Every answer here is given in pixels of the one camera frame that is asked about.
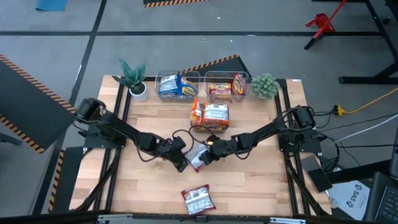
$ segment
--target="blue snack package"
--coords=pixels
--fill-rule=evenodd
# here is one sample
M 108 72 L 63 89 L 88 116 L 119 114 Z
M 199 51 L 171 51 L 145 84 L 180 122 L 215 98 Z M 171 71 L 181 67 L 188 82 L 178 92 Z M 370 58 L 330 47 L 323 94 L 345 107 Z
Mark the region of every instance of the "blue snack package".
M 182 77 L 181 88 L 178 89 L 178 93 L 180 95 L 187 95 L 194 98 L 197 96 L 198 90 L 195 88 L 195 84 L 193 82 L 188 81 L 185 77 Z

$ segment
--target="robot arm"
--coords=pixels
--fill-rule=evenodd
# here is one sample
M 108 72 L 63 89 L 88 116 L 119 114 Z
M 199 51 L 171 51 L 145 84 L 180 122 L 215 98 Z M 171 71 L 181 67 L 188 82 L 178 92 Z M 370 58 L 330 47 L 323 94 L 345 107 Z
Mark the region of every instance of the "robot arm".
M 182 172 L 188 161 L 182 153 L 186 146 L 180 138 L 164 139 L 152 133 L 142 133 L 107 111 L 105 104 L 94 98 L 84 99 L 76 119 L 85 124 L 95 124 L 101 130 L 101 135 L 110 141 L 120 134 L 132 140 L 138 150 L 154 157 L 160 157 L 173 163 Z
M 288 128 L 285 125 L 284 118 L 289 113 L 293 114 L 298 126 L 297 129 Z M 214 135 L 210 136 L 208 138 L 208 142 L 211 144 L 210 150 L 204 152 L 200 159 L 208 165 L 213 161 L 217 161 L 231 154 L 239 155 L 249 153 L 260 141 L 282 132 L 287 133 L 286 141 L 288 141 L 289 144 L 300 144 L 302 141 L 305 141 L 304 137 L 301 136 L 300 138 L 300 132 L 312 129 L 315 125 L 316 123 L 310 108 L 298 106 L 278 115 L 271 123 L 252 133 L 237 134 L 231 136 L 231 140 L 228 141 L 222 140 Z

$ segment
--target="snack bag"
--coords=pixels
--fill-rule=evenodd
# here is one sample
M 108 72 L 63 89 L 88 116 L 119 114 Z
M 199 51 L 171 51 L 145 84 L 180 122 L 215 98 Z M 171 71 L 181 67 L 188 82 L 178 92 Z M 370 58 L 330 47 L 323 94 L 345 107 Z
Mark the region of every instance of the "snack bag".
M 211 83 L 210 94 L 211 95 L 230 95 L 231 94 L 230 83 Z
M 229 127 L 228 105 L 203 104 L 203 118 L 201 125 L 207 128 L 221 131 Z
M 192 167 L 199 172 L 199 169 L 205 165 L 205 162 L 200 160 L 200 156 L 208 151 L 208 147 L 205 144 L 197 143 L 191 151 L 186 153 L 185 158 L 191 163 Z
M 179 78 L 177 75 L 169 75 L 160 79 L 159 93 L 161 95 L 176 95 L 178 93 Z
M 232 85 L 230 83 L 211 83 L 210 84 L 210 95 L 211 100 L 232 100 Z
M 234 81 L 232 82 L 232 90 L 237 95 L 244 95 L 247 88 L 246 80 L 241 73 L 235 75 Z
M 201 109 L 198 102 L 198 98 L 193 101 L 191 114 L 190 114 L 191 126 L 200 125 L 201 123 Z
M 195 88 L 195 84 L 193 82 L 188 81 L 185 77 L 182 77 L 180 94 L 191 96 L 192 98 L 194 98 L 197 96 L 198 90 Z
M 183 190 L 181 195 L 185 200 L 189 215 L 198 215 L 201 212 L 216 209 L 210 198 L 208 184 L 189 191 Z

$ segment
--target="black and orange caution tape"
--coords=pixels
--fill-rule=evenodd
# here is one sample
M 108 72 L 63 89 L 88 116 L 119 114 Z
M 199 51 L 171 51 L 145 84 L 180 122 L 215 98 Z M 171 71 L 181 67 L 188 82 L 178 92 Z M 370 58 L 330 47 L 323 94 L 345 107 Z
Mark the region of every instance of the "black and orange caution tape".
M 194 67 L 191 67 L 191 68 L 188 68 L 188 69 L 184 69 L 182 72 L 196 71 L 196 70 L 199 70 L 201 68 L 205 68 L 205 67 L 208 67 L 210 65 L 215 65 L 215 64 L 220 63 L 220 62 L 225 62 L 227 60 L 231 60 L 231 59 L 234 59 L 234 58 L 239 58 L 239 55 L 231 55 L 229 57 L 220 58 L 220 59 L 214 60 L 212 62 L 204 63 L 203 65 L 198 65 L 198 66 L 194 66 Z
M 18 67 L 16 64 L 12 63 L 7 57 L 0 55 L 0 62 L 6 64 L 8 67 L 12 68 L 17 74 L 24 77 L 30 84 L 38 88 L 40 91 L 51 97 L 58 104 L 62 105 L 66 110 L 74 114 L 76 112 L 76 108 L 66 102 L 63 98 L 55 94 L 52 90 L 47 88 L 44 84 L 30 76 L 23 69 Z M 12 124 L 5 116 L 0 114 L 0 121 L 5 124 L 11 131 L 16 133 L 24 142 L 26 142 L 30 147 L 32 147 L 36 152 L 43 153 L 45 150 L 38 144 L 36 144 L 29 136 L 23 133 L 17 126 Z
M 52 188 L 51 188 L 50 202 L 49 202 L 49 207 L 47 209 L 47 211 L 49 213 L 52 213 L 52 211 L 54 210 L 55 196 L 57 194 L 58 183 L 60 181 L 60 175 L 61 175 L 62 162 L 63 162 L 64 155 L 65 155 L 65 151 L 61 150 L 60 156 L 58 157 L 57 166 L 55 167 L 54 182 L 53 182 Z
M 9 120 L 7 120 L 5 116 L 1 114 L 0 114 L 0 122 L 6 125 L 6 127 L 9 128 L 11 131 L 16 133 L 24 142 L 26 142 L 26 144 L 32 147 L 36 152 L 38 153 L 44 152 L 44 149 L 42 147 L 40 147 L 33 140 L 31 140 L 30 137 L 26 136 L 26 134 L 24 134 L 20 129 L 18 129 L 14 124 L 12 124 Z
M 177 4 L 186 4 L 186 3 L 195 3 L 195 2 L 204 2 L 209 0 L 171 0 L 171 1 L 158 1 L 158 2 L 150 2 L 144 3 L 144 7 L 157 7 L 157 6 L 172 6 Z

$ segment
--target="white pot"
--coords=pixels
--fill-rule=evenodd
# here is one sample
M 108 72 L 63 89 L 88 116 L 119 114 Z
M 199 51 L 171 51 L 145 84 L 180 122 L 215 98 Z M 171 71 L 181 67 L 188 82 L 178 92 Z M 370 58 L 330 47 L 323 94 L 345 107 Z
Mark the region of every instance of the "white pot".
M 131 89 L 129 88 L 130 94 L 132 95 L 134 100 L 137 101 L 137 102 L 146 101 L 148 99 L 148 97 L 149 97 L 147 85 L 145 83 L 142 83 L 142 84 L 144 84 L 145 90 L 141 94 L 138 94 L 138 95 L 133 94 Z

